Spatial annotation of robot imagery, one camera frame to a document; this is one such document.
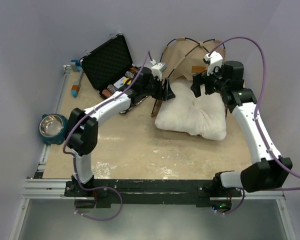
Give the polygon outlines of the white fluffy pillow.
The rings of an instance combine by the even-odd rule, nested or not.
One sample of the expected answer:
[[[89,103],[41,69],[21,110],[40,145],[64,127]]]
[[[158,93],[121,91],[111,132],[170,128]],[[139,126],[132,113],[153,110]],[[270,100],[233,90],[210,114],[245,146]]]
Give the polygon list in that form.
[[[176,79],[170,86],[175,98],[164,101],[154,124],[161,130],[188,133],[213,141],[227,135],[225,105],[218,93],[196,98],[192,82]]]

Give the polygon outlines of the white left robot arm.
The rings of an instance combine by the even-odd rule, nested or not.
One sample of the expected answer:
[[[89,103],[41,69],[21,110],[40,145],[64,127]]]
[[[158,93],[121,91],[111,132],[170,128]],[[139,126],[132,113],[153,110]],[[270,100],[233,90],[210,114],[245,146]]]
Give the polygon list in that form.
[[[175,94],[171,90],[169,79],[162,79],[166,69],[163,62],[158,62],[151,68],[142,67],[123,91],[116,91],[112,96],[101,103],[81,110],[72,110],[68,119],[68,129],[65,135],[65,154],[72,155],[74,174],[77,180],[76,191],[82,196],[89,196],[94,190],[91,168],[91,152],[98,142],[99,127],[110,118],[140,102],[141,99],[151,96],[156,100],[167,101]]]

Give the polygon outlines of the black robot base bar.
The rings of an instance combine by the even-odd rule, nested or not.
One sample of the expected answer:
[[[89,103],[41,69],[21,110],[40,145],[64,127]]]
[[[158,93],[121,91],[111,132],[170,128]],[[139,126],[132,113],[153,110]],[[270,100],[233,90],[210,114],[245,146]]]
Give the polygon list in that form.
[[[80,208],[110,208],[120,204],[120,199],[128,205],[195,205],[210,207],[211,198],[225,198],[231,205],[231,197],[241,197],[234,188],[213,188],[212,180],[150,180],[150,179],[92,179],[82,189],[77,180],[67,181],[64,196],[86,200]]]

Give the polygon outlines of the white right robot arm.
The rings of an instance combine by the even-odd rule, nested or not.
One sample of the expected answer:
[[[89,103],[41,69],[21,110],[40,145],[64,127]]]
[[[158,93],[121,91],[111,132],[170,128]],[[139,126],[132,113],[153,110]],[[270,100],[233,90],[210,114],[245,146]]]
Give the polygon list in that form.
[[[293,167],[289,157],[282,157],[274,146],[260,116],[258,101],[249,88],[244,87],[244,65],[239,61],[206,60],[208,69],[195,73],[190,89],[195,97],[218,93],[229,112],[238,122],[249,148],[252,164],[241,172],[223,171],[215,174],[211,190],[220,197],[232,188],[249,193],[278,190]]]

